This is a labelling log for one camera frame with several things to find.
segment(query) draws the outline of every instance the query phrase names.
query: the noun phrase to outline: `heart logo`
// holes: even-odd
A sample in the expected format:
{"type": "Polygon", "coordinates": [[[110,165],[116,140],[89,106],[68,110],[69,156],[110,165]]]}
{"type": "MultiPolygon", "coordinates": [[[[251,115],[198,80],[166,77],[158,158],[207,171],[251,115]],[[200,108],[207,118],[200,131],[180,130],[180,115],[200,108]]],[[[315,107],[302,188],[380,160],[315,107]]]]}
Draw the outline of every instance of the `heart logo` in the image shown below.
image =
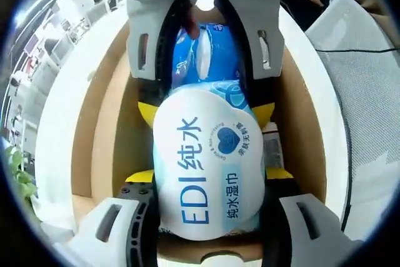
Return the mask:
{"type": "Polygon", "coordinates": [[[218,150],[223,154],[231,154],[240,142],[239,136],[230,128],[221,128],[218,131],[218,150]]]}

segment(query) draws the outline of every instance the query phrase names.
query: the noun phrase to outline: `product label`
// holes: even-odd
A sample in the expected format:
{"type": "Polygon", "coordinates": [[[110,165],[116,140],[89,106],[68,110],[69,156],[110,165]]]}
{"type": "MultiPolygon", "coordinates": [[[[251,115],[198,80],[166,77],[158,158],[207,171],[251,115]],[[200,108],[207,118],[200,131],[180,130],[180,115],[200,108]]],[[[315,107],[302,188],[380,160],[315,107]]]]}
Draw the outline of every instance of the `product label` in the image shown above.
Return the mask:
{"type": "Polygon", "coordinates": [[[167,230],[209,240],[257,215],[265,189],[263,136],[253,116],[210,91],[182,88],[160,105],[153,135],[167,230]]]}

